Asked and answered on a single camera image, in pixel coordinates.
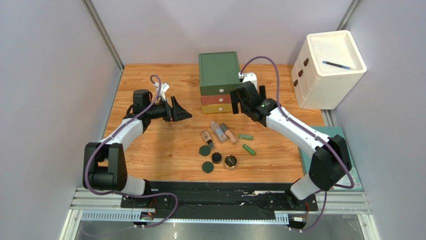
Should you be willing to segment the red drawer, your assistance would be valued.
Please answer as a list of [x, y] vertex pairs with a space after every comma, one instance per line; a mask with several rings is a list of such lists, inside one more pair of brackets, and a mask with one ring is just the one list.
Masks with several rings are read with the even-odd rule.
[[202, 95], [201, 104], [202, 105], [218, 105], [218, 104], [231, 104], [231, 95], [230, 94], [219, 94], [219, 95]]

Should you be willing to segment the green top drawer box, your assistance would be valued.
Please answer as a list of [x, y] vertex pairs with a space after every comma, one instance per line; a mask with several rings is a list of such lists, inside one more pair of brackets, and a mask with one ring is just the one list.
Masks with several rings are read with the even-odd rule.
[[240, 84], [240, 63], [236, 51], [198, 55], [201, 96], [226, 95]]

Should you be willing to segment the brown foundation bottle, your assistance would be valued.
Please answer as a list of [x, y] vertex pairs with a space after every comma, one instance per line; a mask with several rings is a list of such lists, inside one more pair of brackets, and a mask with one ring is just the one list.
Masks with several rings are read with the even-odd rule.
[[201, 137], [203, 138], [204, 142], [210, 147], [211, 150], [215, 149], [213, 138], [207, 130], [204, 130], [201, 132]]

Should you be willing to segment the beige grey-cap tube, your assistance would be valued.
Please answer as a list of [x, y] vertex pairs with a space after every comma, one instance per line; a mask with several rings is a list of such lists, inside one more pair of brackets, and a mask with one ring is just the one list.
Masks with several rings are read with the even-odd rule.
[[221, 123], [219, 126], [232, 144], [236, 144], [239, 141], [238, 138], [234, 135], [234, 133], [228, 128], [225, 123]]

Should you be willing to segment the clear blue-label bottle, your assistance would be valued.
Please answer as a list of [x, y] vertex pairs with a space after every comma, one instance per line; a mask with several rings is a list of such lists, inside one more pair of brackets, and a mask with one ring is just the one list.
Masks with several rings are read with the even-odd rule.
[[220, 143], [224, 143], [228, 140], [228, 137], [225, 135], [219, 124], [217, 124], [215, 121], [211, 121], [209, 125]]

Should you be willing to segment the black round jar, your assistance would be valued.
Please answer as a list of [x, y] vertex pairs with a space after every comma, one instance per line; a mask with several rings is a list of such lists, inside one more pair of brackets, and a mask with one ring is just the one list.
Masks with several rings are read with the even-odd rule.
[[222, 161], [222, 155], [219, 152], [214, 152], [211, 155], [211, 160], [214, 164], [220, 164]]

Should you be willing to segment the gold rim compact jar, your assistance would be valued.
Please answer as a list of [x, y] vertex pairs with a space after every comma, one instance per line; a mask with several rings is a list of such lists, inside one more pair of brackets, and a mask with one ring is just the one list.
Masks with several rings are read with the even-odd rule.
[[238, 160], [234, 155], [227, 155], [224, 159], [224, 166], [227, 170], [234, 170], [237, 164]]

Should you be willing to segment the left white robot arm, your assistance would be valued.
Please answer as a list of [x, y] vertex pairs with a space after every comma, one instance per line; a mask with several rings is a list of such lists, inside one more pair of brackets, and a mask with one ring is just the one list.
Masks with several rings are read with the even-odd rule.
[[170, 101], [147, 89], [133, 92], [133, 104], [119, 127], [99, 142], [89, 142], [84, 149], [83, 186], [97, 195], [112, 193], [123, 196], [151, 194], [148, 180], [128, 174], [125, 151], [142, 135], [152, 120], [178, 122], [192, 115], [182, 108], [174, 96]]

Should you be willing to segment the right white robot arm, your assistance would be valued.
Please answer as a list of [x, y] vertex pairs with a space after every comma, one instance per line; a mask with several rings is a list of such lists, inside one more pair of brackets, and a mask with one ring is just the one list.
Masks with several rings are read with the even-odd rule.
[[291, 115], [281, 104], [266, 97], [263, 85], [255, 87], [252, 82], [244, 82], [230, 92], [232, 111], [243, 113], [252, 121], [274, 130], [311, 156], [307, 174], [294, 182], [286, 195], [299, 202], [319, 191], [328, 191], [344, 177], [349, 178], [346, 189], [355, 186], [350, 171], [352, 163], [346, 140], [317, 131]]

